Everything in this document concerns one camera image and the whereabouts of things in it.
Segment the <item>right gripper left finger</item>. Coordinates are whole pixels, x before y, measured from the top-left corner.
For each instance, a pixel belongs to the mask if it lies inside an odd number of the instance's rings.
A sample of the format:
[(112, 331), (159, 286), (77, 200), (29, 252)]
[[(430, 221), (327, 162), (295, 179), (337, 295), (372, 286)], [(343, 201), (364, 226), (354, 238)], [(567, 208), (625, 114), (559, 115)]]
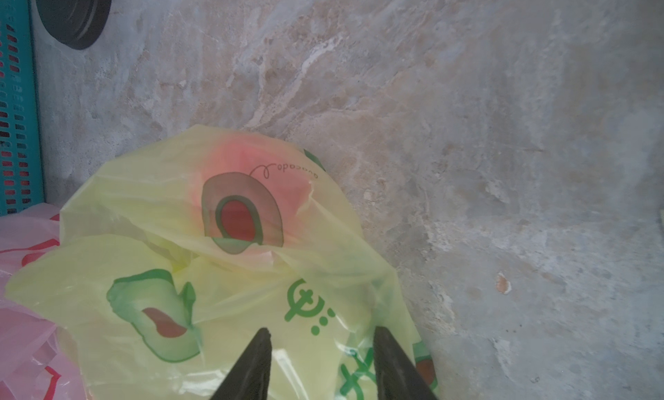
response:
[(272, 351), (271, 334), (262, 327), (210, 399), (267, 400)]

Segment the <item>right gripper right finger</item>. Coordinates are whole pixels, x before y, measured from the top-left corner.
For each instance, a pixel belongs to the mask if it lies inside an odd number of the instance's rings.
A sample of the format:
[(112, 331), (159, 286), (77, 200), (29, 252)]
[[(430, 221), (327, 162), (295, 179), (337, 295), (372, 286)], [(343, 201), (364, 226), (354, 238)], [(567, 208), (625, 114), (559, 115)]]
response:
[(413, 361), (387, 327), (376, 327), (373, 343), (378, 399), (437, 399), (435, 365), (423, 343), (413, 346)]

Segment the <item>yellow-green plastic bag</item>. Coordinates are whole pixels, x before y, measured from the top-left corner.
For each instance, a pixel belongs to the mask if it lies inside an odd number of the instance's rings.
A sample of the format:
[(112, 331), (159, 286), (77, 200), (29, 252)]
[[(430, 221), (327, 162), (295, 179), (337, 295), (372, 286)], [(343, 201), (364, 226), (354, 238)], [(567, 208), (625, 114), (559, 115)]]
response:
[(375, 399), (388, 329), (428, 395), (396, 270), (316, 156), (194, 127), (105, 163), (6, 295), (59, 328), (94, 399), (208, 399), (257, 333), (271, 399)]

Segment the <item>pink plastic bag back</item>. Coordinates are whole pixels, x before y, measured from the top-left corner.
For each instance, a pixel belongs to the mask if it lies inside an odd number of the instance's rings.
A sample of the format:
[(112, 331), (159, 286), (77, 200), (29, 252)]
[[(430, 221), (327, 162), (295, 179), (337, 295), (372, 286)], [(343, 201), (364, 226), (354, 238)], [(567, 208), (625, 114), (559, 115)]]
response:
[[(37, 204), (1, 217), (1, 292), (15, 273), (59, 242), (59, 208)], [(76, 365), (60, 350), (57, 326), (1, 296), (1, 398), (85, 399)]]

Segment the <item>teal plastic basket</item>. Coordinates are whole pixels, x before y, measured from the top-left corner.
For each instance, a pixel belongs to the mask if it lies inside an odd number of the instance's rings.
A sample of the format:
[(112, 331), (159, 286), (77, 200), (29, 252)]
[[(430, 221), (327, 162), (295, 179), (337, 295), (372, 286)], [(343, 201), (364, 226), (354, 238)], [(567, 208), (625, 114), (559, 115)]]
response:
[(30, 0), (1, 0), (1, 214), (45, 201)]

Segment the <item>microphone on black stand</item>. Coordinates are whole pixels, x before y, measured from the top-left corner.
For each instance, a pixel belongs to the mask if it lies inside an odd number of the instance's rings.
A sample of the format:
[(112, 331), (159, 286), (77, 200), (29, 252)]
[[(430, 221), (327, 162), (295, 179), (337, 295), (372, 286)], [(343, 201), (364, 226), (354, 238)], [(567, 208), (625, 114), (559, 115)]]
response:
[(35, 0), (47, 32), (74, 50), (89, 48), (101, 35), (112, 0)]

